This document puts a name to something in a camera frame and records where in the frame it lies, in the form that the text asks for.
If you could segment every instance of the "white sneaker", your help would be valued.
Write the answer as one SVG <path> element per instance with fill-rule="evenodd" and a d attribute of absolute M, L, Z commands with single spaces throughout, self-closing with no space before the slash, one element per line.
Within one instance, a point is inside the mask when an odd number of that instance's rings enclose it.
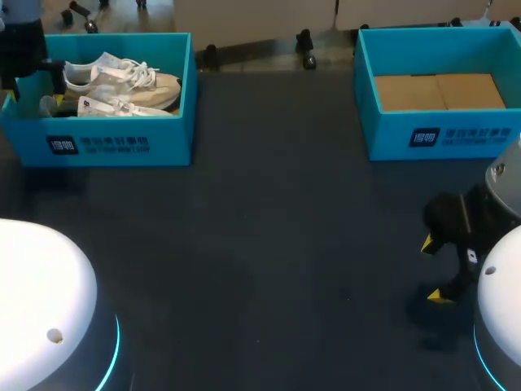
<path fill-rule="evenodd" d="M 164 109 L 180 99 L 181 82 L 172 75 L 158 73 L 147 63 L 118 59 L 103 53 L 91 64 L 65 63 L 66 99 L 88 95 L 97 86 L 114 86 L 115 95 L 129 103 L 147 108 Z"/>
<path fill-rule="evenodd" d="M 118 97 L 112 97 L 108 102 L 110 104 L 81 96 L 78 100 L 78 116 L 172 116 L 169 112 L 136 106 Z"/>

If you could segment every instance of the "shoelace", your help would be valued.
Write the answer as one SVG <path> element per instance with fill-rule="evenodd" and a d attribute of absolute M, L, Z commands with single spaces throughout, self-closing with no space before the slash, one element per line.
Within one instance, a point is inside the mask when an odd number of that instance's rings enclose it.
<path fill-rule="evenodd" d="M 129 103 L 126 100 L 119 98 L 117 96 L 110 98 L 110 100 L 108 102 L 114 107 L 115 111 L 117 111 L 117 110 L 127 111 L 128 113 L 127 112 L 125 113 L 126 116 L 147 116 L 147 114 L 140 112 L 136 108 L 135 104 Z"/>
<path fill-rule="evenodd" d="M 122 62 L 124 63 L 123 69 L 129 75 L 119 82 L 133 82 L 134 85 L 130 87 L 131 90 L 139 87 L 151 87 L 155 84 L 155 71 L 159 71 L 158 68 L 149 68 L 144 61 L 139 63 L 133 59 L 123 59 Z"/>

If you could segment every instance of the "printed logo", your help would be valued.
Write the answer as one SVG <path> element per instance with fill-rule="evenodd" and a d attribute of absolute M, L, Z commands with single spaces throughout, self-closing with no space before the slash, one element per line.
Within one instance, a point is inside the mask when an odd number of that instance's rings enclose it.
<path fill-rule="evenodd" d="M 54 155 L 77 155 L 78 149 L 71 136 L 47 136 L 47 144 Z"/>
<path fill-rule="evenodd" d="M 410 138 L 410 147 L 434 147 L 440 134 L 440 128 L 417 128 Z"/>

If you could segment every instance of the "white dome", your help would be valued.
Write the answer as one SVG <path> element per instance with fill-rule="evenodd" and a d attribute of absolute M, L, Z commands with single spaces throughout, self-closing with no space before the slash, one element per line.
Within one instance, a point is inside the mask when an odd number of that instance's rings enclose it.
<path fill-rule="evenodd" d="M 67 237 L 0 219 L 0 389 L 25 391 L 72 354 L 96 304 L 96 278 Z"/>
<path fill-rule="evenodd" d="M 521 365 L 521 226 L 488 255 L 479 276 L 478 302 L 490 335 Z"/>

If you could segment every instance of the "blue led light ring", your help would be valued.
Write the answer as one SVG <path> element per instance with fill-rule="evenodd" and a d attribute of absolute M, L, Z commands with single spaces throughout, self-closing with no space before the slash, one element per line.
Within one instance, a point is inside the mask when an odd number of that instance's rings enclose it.
<path fill-rule="evenodd" d="M 117 320 L 117 316 L 116 316 L 116 328 L 117 328 L 116 348 L 114 349 L 114 356 L 112 357 L 111 365 L 108 367 L 107 373 L 102 378 L 101 383 L 99 383 L 98 388 L 95 389 L 94 391 L 101 391 L 103 386 L 107 383 L 108 378 L 110 377 L 112 370 L 114 369 L 114 366 L 116 365 L 117 354 L 120 350 L 120 323 Z"/>
<path fill-rule="evenodd" d="M 496 386 L 499 387 L 501 391 L 506 391 L 505 387 L 503 387 L 501 384 L 499 384 L 499 381 L 496 380 L 496 378 L 493 376 L 493 374 L 488 370 L 487 364 L 485 364 L 485 361 L 483 361 L 483 358 L 481 357 L 481 353 L 479 352 L 478 348 L 478 341 L 475 339 L 475 326 L 474 326 L 474 343 L 475 343 L 475 350 L 478 352 L 479 360 L 481 361 L 481 364 L 483 365 L 483 368 L 485 368 L 485 371 L 487 371 L 490 378 L 496 383 Z"/>

